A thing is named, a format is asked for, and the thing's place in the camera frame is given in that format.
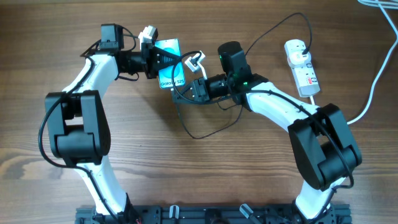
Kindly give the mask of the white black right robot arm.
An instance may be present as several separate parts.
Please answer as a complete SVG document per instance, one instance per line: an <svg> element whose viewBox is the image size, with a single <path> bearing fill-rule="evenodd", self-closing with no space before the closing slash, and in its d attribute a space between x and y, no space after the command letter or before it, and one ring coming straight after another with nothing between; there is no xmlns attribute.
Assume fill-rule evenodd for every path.
<svg viewBox="0 0 398 224"><path fill-rule="evenodd" d="M363 161L343 113L334 104L319 107L304 103L252 73L237 41L219 46L218 56L223 73L198 78L181 90L172 82L174 101L210 105L232 99L287 131L303 178L295 208L303 221L319 222L331 209L337 190L353 187L353 171Z"/></svg>

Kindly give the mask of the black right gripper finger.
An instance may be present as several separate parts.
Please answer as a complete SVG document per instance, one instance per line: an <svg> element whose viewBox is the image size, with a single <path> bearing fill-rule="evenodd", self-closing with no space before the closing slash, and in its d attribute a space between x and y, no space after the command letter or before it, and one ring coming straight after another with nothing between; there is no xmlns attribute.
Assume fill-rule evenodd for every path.
<svg viewBox="0 0 398 224"><path fill-rule="evenodd" d="M192 81L187 85L185 85L184 87L182 87L179 92L183 96L195 96L196 95L195 81Z"/></svg>
<svg viewBox="0 0 398 224"><path fill-rule="evenodd" d="M173 102L176 104L194 104L194 105L199 104L198 101L188 99L184 96L179 95L177 92L173 92Z"/></svg>

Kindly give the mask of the teal screen smartphone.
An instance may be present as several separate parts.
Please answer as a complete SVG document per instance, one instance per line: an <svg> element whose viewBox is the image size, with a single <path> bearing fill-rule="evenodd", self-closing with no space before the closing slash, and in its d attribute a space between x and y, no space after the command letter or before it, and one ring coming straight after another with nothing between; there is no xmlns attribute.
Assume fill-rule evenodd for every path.
<svg viewBox="0 0 398 224"><path fill-rule="evenodd" d="M155 46L181 56L178 39L157 40L155 42ZM174 72L172 73L173 66L174 65L171 65L159 70L159 86L161 89L169 89L173 87L172 75L174 76L175 86L184 86L185 75L182 62L179 62L176 65Z"/></svg>

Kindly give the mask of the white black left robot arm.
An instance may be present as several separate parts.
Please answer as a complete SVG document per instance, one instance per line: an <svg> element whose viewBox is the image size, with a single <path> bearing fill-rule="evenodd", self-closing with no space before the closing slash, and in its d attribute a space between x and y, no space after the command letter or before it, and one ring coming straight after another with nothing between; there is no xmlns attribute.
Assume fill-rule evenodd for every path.
<svg viewBox="0 0 398 224"><path fill-rule="evenodd" d="M181 85L180 43L158 40L153 26L133 35L119 24L103 24L100 40L81 56L85 66L74 81L45 97L39 151L49 164L80 175L95 201L93 221L128 223L135 213L108 157L111 133L102 99L121 74L145 73L158 78L161 88Z"/></svg>

